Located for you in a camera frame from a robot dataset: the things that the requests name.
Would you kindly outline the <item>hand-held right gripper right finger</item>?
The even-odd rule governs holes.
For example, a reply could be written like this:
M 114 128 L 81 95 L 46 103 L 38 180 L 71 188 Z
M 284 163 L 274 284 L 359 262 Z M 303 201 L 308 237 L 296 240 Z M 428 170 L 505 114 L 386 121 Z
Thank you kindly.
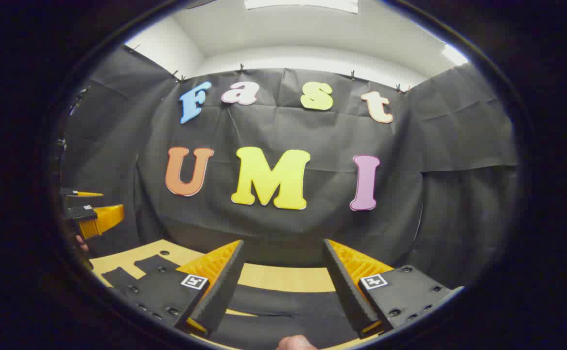
M 463 290 L 448 288 L 418 268 L 391 267 L 330 239 L 322 256 L 337 297 L 359 338 L 407 326 Z

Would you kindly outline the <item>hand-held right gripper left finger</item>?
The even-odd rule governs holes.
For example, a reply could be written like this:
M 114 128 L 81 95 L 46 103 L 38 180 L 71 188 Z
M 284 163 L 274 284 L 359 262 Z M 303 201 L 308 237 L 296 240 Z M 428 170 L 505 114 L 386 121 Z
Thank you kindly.
M 135 262 L 145 272 L 138 279 L 117 268 L 115 290 L 159 323 L 208 336 L 223 320 L 245 256 L 244 241 L 231 242 L 184 265 L 152 256 Z

